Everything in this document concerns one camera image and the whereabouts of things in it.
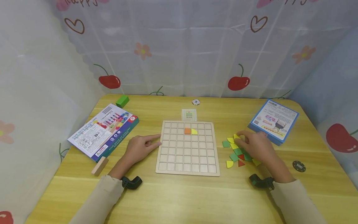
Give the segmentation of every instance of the blue box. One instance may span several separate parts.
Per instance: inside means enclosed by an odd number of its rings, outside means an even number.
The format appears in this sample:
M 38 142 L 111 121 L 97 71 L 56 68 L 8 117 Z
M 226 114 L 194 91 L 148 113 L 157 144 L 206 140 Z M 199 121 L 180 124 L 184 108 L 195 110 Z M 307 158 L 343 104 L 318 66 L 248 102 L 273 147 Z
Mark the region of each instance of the blue box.
M 275 145 L 285 142 L 299 113 L 268 99 L 254 116 L 248 128 L 254 132 L 264 132 Z
M 109 104 L 67 140 L 98 162 L 102 156 L 108 157 L 138 123 L 137 116 Z

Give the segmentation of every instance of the orange square tile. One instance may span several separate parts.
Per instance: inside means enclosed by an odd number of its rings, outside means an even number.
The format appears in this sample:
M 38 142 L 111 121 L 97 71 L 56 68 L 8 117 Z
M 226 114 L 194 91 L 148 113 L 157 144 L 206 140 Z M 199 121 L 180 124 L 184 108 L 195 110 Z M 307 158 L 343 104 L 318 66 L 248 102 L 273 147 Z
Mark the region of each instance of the orange square tile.
M 191 134 L 190 128 L 185 128 L 184 129 L 184 134 Z

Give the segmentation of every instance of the sleeve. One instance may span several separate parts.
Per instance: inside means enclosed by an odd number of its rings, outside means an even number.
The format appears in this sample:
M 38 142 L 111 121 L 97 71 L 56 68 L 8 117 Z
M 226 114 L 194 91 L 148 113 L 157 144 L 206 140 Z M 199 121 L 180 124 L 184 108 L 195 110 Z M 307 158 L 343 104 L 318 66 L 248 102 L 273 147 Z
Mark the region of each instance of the sleeve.
M 102 224 L 122 195 L 122 181 L 102 176 L 92 194 L 77 211 L 69 224 Z
M 326 223 L 299 180 L 287 184 L 276 182 L 273 184 L 275 189 L 271 191 L 271 195 L 281 209 L 287 224 Z

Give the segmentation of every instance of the black poker chip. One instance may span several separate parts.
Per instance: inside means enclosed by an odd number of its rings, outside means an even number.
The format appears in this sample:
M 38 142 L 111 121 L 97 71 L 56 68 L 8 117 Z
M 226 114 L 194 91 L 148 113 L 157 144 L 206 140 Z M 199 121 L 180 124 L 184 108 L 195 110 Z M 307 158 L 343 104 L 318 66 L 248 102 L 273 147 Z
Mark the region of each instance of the black poker chip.
M 293 161 L 292 166 L 293 166 L 293 168 L 295 168 L 295 170 L 297 170 L 298 172 L 303 173 L 303 172 L 306 171 L 305 165 L 304 165 L 303 163 L 301 163 L 300 161 L 297 161 L 297 160 Z

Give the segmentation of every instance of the white poker chip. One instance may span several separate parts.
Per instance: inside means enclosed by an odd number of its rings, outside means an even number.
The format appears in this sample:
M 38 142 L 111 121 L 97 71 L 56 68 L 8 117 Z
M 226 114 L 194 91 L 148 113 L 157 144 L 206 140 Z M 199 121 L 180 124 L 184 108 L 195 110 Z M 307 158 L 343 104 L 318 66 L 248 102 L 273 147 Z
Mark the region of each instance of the white poker chip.
M 193 104 L 196 106 L 196 105 L 199 105 L 200 104 L 200 101 L 198 99 L 195 99 L 193 100 Z

